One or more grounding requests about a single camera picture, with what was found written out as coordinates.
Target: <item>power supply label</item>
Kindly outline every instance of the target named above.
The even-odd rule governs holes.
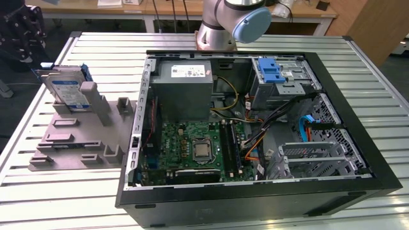
[[[176,65],[172,66],[173,78],[204,78],[205,66],[204,65]]]

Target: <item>blue plastic tab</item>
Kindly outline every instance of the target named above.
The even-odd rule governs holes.
[[[259,58],[258,67],[263,77],[265,83],[283,83],[285,78],[279,73],[279,66],[275,63],[275,60],[271,58]]]

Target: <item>motherboard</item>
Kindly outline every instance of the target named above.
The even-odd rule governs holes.
[[[162,123],[160,155],[146,157],[152,185],[253,180],[242,164],[241,122]]]

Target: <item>white table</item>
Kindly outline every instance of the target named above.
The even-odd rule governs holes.
[[[315,52],[403,188],[331,216],[225,223],[176,229],[409,228],[409,105],[353,42],[341,37],[263,36],[239,50]],[[86,63],[108,100],[138,97],[146,49],[194,49],[192,34],[82,33],[69,38],[58,64]],[[114,196],[120,169],[30,172],[36,144],[52,118],[41,86],[0,156],[0,229],[141,229]]]

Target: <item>sticker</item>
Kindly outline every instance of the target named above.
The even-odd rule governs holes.
[[[68,145],[53,145],[52,146],[54,149],[65,149],[65,148],[69,148]]]
[[[124,13],[141,13],[141,11],[124,11]]]
[[[270,157],[270,156],[273,155],[273,153],[274,153],[274,151],[269,149],[269,150],[265,152],[263,155],[265,155],[266,157]]]
[[[263,167],[261,164],[257,165],[257,171],[261,173],[261,175],[263,175]]]
[[[89,102],[78,91],[80,85],[74,80],[53,80],[52,84],[54,85],[54,90],[65,102],[65,105],[74,109],[85,109],[89,107]]]
[[[48,3],[53,4],[53,5],[58,5],[58,3],[60,3],[60,0],[42,0],[42,1],[48,2]]]
[[[283,77],[291,77],[291,76],[293,76],[293,73],[291,73],[290,71],[282,71],[282,72],[281,72],[281,75],[282,75]]]
[[[250,102],[245,102],[245,109],[251,110],[251,103]]]
[[[322,18],[334,18],[334,17],[337,17],[337,15],[334,15],[334,14],[322,14],[321,17]]]
[[[205,66],[204,65],[184,65],[172,66],[173,78],[204,78],[205,77]]]

